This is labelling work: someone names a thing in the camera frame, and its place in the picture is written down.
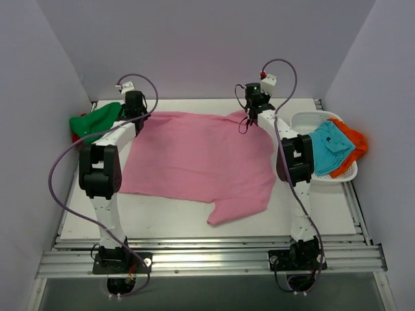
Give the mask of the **pink t-shirt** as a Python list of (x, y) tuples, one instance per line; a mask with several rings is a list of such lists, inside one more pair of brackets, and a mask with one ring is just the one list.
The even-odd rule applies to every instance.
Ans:
[(262, 213), (276, 182), (274, 145), (257, 126), (239, 133), (243, 117), (154, 113), (132, 141), (120, 191), (213, 203), (210, 225)]

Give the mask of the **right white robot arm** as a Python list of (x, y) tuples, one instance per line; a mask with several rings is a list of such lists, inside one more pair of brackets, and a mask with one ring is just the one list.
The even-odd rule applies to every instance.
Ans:
[(309, 135), (294, 131), (278, 117), (270, 96), (262, 87), (264, 83), (243, 86), (247, 113), (247, 126), (255, 124), (272, 138), (276, 155), (276, 174), (288, 183), (296, 200), (290, 207), (290, 236), (292, 246), (288, 251), (289, 262), (298, 268), (320, 254), (320, 234), (311, 220), (310, 186), (314, 172), (312, 140)]

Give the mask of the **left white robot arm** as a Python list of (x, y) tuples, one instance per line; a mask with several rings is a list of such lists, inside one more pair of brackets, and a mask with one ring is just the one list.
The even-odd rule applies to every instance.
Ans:
[(122, 183), (119, 152), (143, 129), (146, 114), (144, 94), (127, 91), (111, 131), (80, 148), (79, 185), (91, 200), (99, 223), (99, 260), (115, 271), (125, 271), (132, 261), (132, 254), (121, 245), (128, 242), (117, 206)]

